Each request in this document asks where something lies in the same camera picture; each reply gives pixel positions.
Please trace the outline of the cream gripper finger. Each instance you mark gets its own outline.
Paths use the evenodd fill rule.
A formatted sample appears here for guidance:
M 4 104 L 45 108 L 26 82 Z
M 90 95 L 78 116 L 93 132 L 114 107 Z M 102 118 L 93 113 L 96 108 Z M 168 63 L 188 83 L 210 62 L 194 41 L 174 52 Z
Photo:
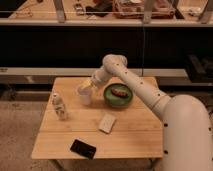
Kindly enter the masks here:
M 91 89 L 93 87 L 93 82 L 90 78 L 86 79 L 81 85 L 81 90 Z

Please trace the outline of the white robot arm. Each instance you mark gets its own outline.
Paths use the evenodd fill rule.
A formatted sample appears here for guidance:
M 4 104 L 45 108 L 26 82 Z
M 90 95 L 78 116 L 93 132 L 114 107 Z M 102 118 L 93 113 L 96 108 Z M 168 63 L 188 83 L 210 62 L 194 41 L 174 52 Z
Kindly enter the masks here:
M 163 124 L 163 171 L 213 171 L 213 127 L 205 105 L 191 95 L 170 97 L 127 68 L 123 55 L 106 55 L 82 89 L 123 81 Z

